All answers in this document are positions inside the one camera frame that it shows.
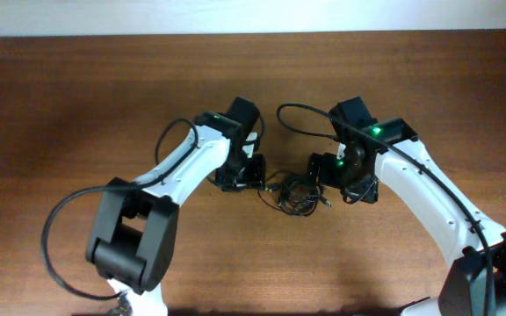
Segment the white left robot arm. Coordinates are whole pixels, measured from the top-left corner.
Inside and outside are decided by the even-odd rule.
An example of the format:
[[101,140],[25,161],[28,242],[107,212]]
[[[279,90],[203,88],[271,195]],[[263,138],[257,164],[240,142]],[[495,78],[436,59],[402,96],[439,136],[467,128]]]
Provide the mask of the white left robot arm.
[[210,174],[220,190],[265,185],[265,162],[253,130],[261,114],[238,97],[222,113],[204,112],[182,143],[132,182],[113,178],[100,200],[86,259],[114,289],[111,315],[165,315],[161,281],[175,250],[178,215]]

